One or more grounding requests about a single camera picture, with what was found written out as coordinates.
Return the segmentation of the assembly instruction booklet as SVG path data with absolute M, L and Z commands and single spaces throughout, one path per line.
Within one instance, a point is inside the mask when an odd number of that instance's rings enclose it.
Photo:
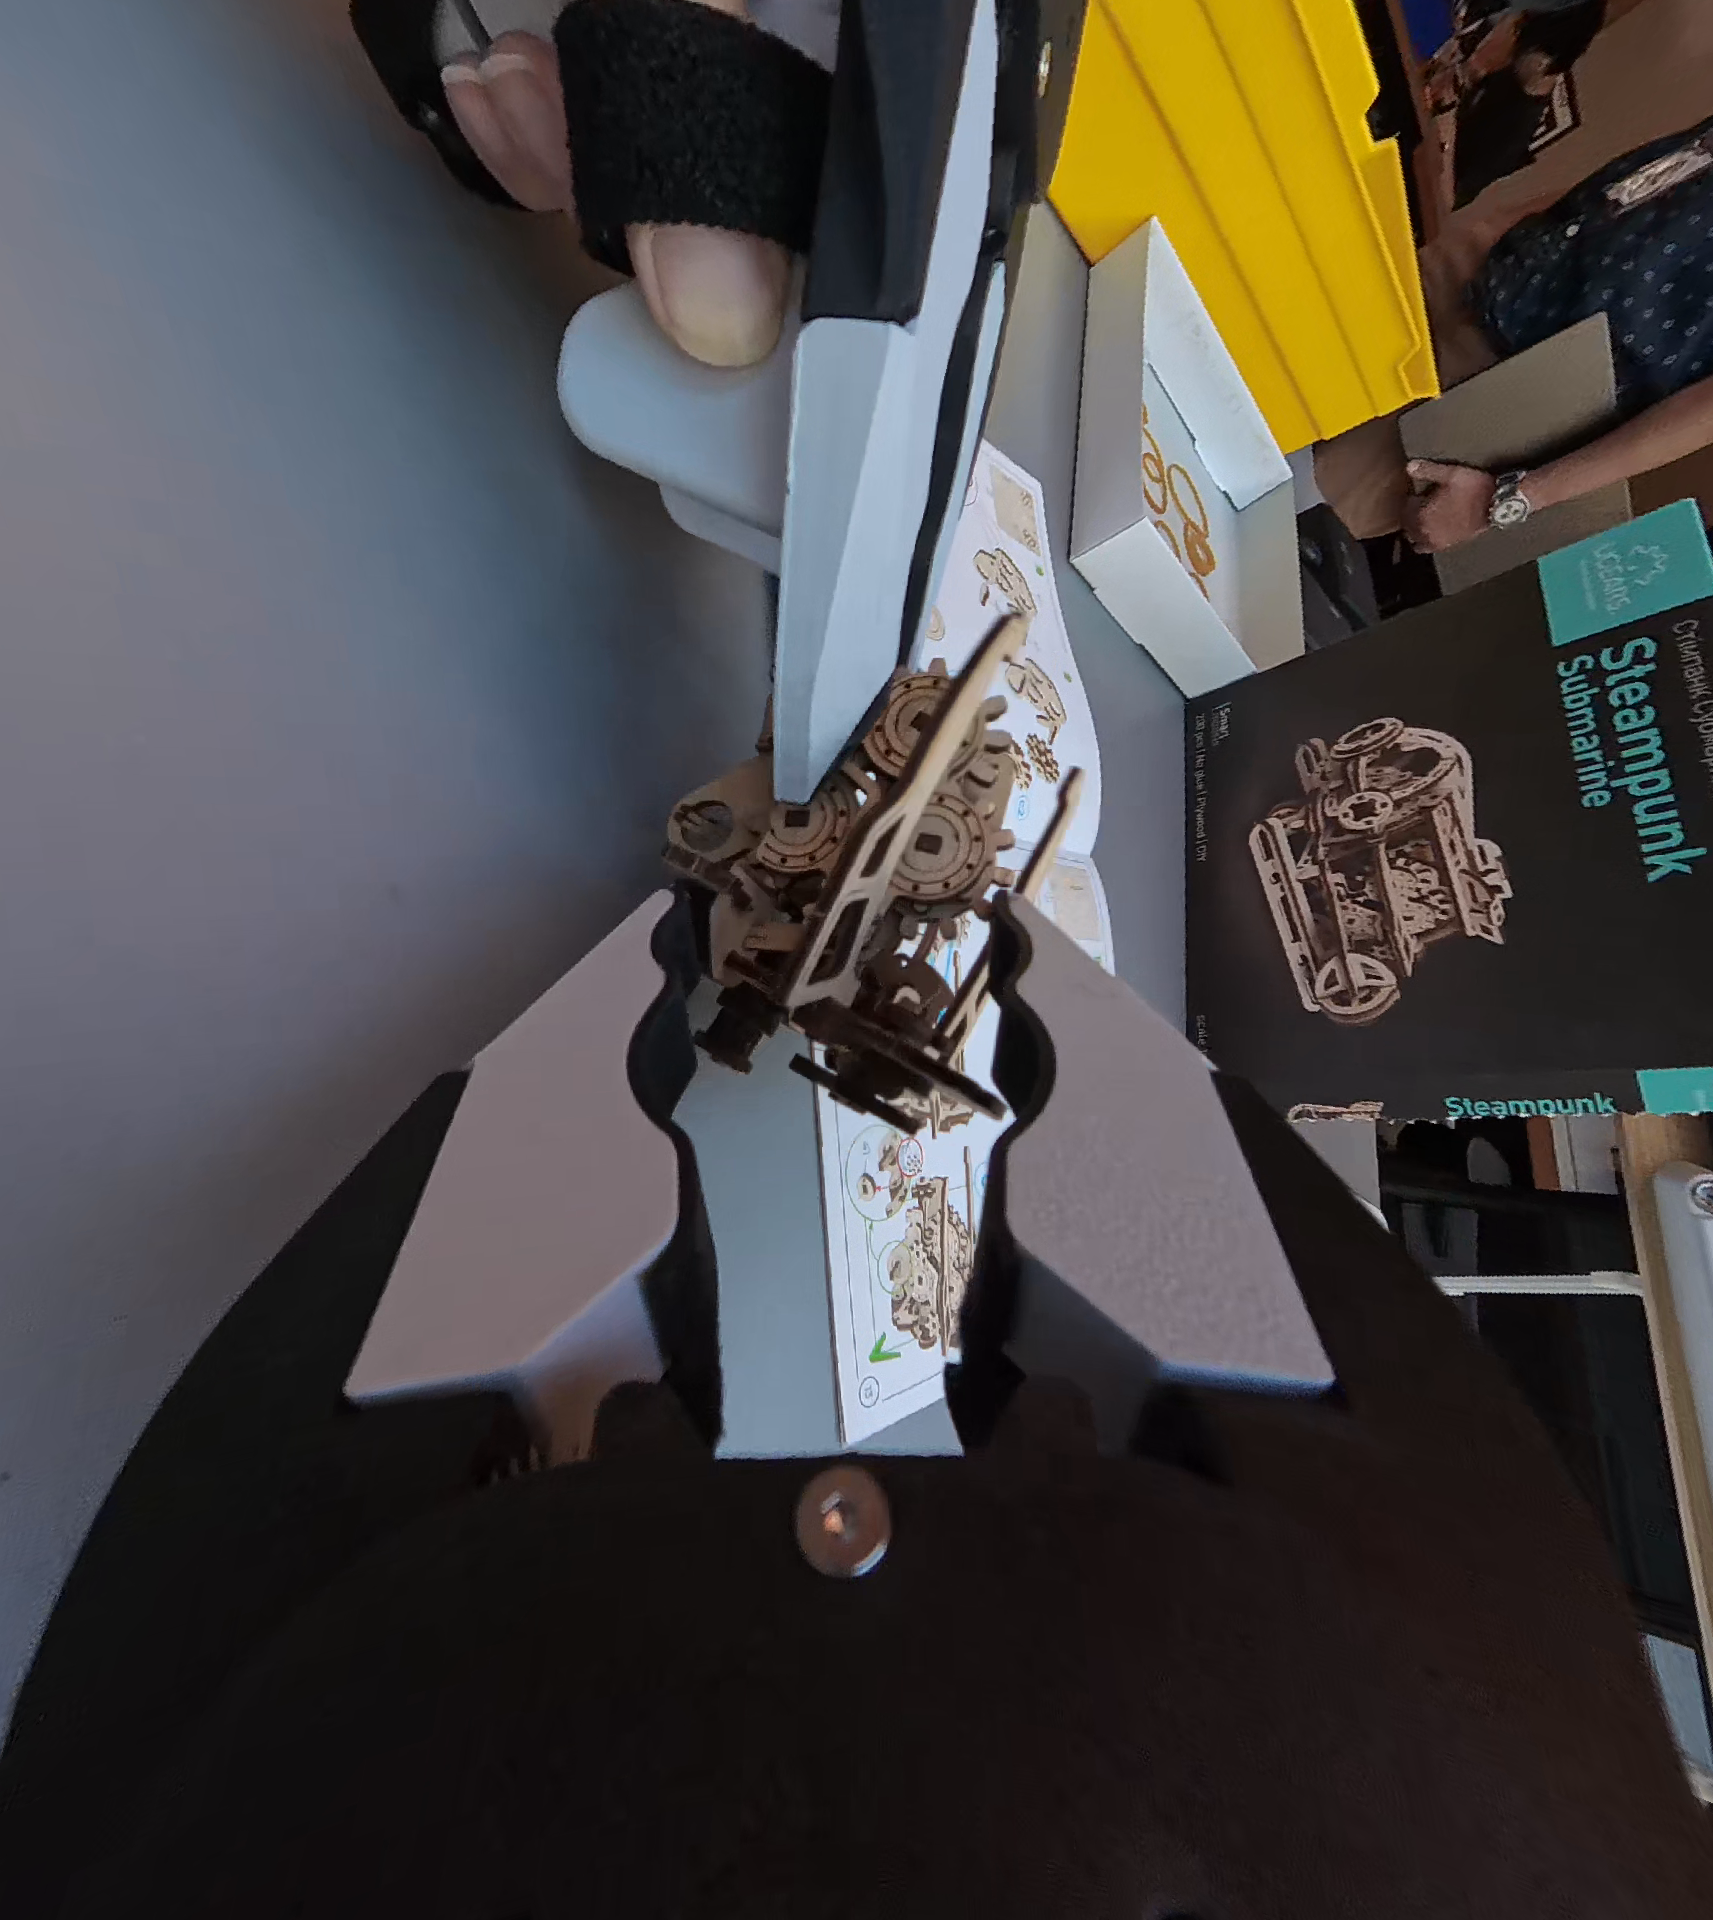
M 1109 904 L 1093 859 L 1101 750 L 1046 535 L 1039 481 L 982 445 L 935 605 L 886 718 L 897 739 L 914 743 L 944 681 L 984 638 L 1010 615 L 1032 623 L 991 687 L 1005 711 L 990 728 L 1010 743 L 998 830 L 1013 846 L 996 864 L 1024 872 L 1060 809 L 1063 780 L 1080 769 L 1078 811 L 1039 905 L 1112 970 Z M 961 1356 L 988 1159 L 1005 1124 L 944 1102 L 935 1121 L 907 1132 L 826 1090 L 816 1092 L 816 1119 L 839 1427 L 858 1444 L 941 1400 L 945 1365 Z

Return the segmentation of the black model kit box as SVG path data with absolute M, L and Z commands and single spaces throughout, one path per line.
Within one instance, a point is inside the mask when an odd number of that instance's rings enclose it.
M 1189 706 L 1193 1044 L 1289 1117 L 1713 1114 L 1692 502 Z

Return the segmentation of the white document stand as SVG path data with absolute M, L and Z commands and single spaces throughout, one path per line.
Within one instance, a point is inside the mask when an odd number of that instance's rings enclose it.
M 1672 1161 L 1636 1196 L 1448 1181 L 1386 1200 L 1600 1511 L 1713 1812 L 1713 1165 Z

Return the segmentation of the person's left hand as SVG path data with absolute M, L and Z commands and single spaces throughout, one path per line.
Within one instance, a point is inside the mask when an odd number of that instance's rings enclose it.
M 533 214 L 577 211 L 556 47 L 510 32 L 441 69 L 443 96 L 496 182 Z M 687 223 L 634 223 L 631 278 L 658 332 L 714 370 L 771 357 L 789 311 L 790 253 L 774 240 Z

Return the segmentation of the white cardboard box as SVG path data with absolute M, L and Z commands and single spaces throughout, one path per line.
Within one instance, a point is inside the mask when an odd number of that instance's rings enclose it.
M 1164 452 L 1208 502 L 1208 599 L 1149 523 L 1145 398 Z M 1189 699 L 1305 655 L 1291 468 L 1156 218 L 1088 273 L 1069 558 Z

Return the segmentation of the pile of tan rubber bands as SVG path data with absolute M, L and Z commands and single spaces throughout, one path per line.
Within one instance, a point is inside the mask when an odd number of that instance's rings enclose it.
M 1218 566 L 1208 502 L 1193 475 L 1164 452 L 1156 428 L 1157 418 L 1145 398 L 1141 410 L 1141 482 L 1149 523 L 1196 589 L 1208 599 L 1210 576 Z

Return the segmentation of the yellow box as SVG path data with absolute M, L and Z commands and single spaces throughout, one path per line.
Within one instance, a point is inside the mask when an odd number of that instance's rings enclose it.
M 1443 390 L 1349 2 L 1093 2 L 1048 201 L 1086 263 L 1156 221 L 1283 452 Z

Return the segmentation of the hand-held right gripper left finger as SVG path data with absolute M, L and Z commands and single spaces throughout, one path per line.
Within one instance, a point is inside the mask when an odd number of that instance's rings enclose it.
M 717 1256 L 680 1125 L 700 973 L 691 892 L 658 892 L 475 1059 L 349 1369 L 352 1404 L 490 1393 L 536 1457 L 585 1459 L 607 1396 L 638 1381 L 716 1452 Z

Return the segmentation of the wooden gear model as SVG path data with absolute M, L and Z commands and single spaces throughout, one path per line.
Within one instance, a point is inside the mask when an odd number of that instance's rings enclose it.
M 720 990 L 696 1044 L 717 1065 L 745 1074 L 789 1029 L 802 1077 L 904 1135 L 1009 1117 L 965 1072 L 990 1006 L 988 948 L 965 966 L 965 935 L 1042 898 L 1086 786 L 1003 726 L 1013 699 L 1061 718 L 1033 619 L 1005 612 L 958 672 L 897 668 L 810 800 L 777 797 L 765 735 L 673 809 L 662 855 L 694 888 Z

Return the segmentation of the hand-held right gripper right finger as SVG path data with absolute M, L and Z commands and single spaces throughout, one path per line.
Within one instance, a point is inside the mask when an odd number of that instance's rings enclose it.
M 1334 1365 L 1215 1070 L 1027 900 L 995 905 L 984 958 L 1010 1121 L 961 1312 L 961 1444 L 988 1449 L 1048 1381 L 1101 1449 L 1153 1434 L 1188 1393 L 1321 1400 Z

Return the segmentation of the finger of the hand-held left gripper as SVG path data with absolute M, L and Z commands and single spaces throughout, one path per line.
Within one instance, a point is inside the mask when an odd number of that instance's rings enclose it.
M 843 4 L 790 379 L 774 786 L 810 800 L 917 642 L 939 395 L 1006 266 L 991 2 Z
M 982 266 L 965 305 L 939 395 L 931 489 L 924 514 L 924 606 L 934 608 L 944 565 L 965 509 L 965 492 L 988 419 L 1003 348 L 1009 268 Z

